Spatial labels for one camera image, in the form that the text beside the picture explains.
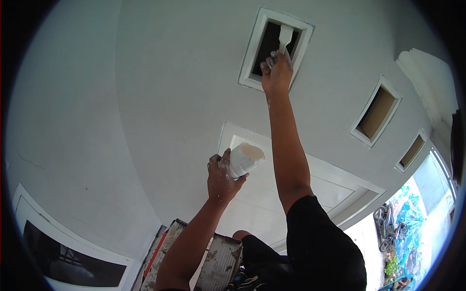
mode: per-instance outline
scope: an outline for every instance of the fingers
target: fingers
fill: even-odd
[[[279,63],[279,64],[284,64],[286,63],[288,68],[290,70],[293,70],[293,66],[291,65],[291,59],[290,59],[290,55],[288,53],[288,50],[285,49],[285,54],[282,54],[281,52],[277,51],[275,52],[276,53],[276,56],[277,56],[277,62],[276,63]]]
[[[246,178],[249,177],[249,173],[246,173],[245,175],[242,175],[241,177],[239,177],[237,180],[236,180],[236,183],[241,186],[243,186],[244,182],[246,182]]]
[[[272,69],[272,67],[274,66],[276,61],[274,59],[272,59],[271,57],[268,57],[268,58],[265,59],[265,63],[268,65],[268,67],[270,69]]]
[[[222,159],[220,160],[220,164],[222,165],[222,168],[228,165],[228,162],[230,161],[230,152],[231,148],[227,148],[225,153],[223,153]]]
[[[260,63],[260,69],[262,71],[262,76],[270,74],[270,67],[267,65],[266,62]]]
[[[214,154],[213,156],[210,157],[209,163],[207,164],[207,169],[210,171],[211,169],[218,169],[219,166],[217,164],[218,161],[220,161],[220,156],[217,154]]]

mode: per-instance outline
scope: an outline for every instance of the plastic container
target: plastic container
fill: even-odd
[[[233,180],[238,179],[246,173],[250,173],[255,167],[265,160],[264,152],[247,142],[240,143],[230,153],[230,163],[228,165],[228,175]]]

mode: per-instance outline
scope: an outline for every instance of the green plant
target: green plant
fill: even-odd
[[[385,266],[384,273],[389,276],[391,274],[396,273],[398,270],[398,257],[394,255],[391,260],[387,262]]]

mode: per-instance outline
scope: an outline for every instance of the rectangular vent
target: rectangular vent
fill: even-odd
[[[259,51],[257,52],[257,57],[254,62],[253,69],[251,74],[258,75],[262,77],[262,70],[260,69],[260,63],[265,61],[266,58],[270,56],[271,51],[278,50],[280,42],[278,37],[280,36],[281,23],[273,23],[272,20],[269,20],[265,26],[264,36],[262,37],[262,42],[260,43]],[[290,58],[293,59],[293,53],[295,52],[295,44],[298,39],[298,35],[301,33],[301,30],[295,28],[293,31],[293,37],[291,42],[287,45],[288,53]]]
[[[364,110],[349,131],[372,147],[382,134],[401,101],[401,96],[382,75]]]
[[[251,32],[246,55],[238,77],[238,84],[263,91],[260,63],[270,56],[271,51],[278,49],[280,44],[278,38],[282,24],[288,25],[294,30],[291,42],[287,45],[293,65],[291,87],[311,39],[314,26],[292,16],[264,7],[260,7],[257,12],[256,22]]]
[[[418,132],[416,139],[409,147],[408,151],[404,154],[401,160],[395,165],[395,167],[400,170],[402,173],[406,171],[406,169],[412,164],[414,159],[419,155],[420,151],[424,147],[427,141],[427,137],[423,130]]]

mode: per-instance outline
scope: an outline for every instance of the ladder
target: ladder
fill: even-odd
[[[176,219],[161,227],[139,271],[132,291],[154,291],[158,268],[170,246],[187,223]],[[215,233],[190,282],[195,291],[223,291],[238,273],[243,259],[241,241]]]

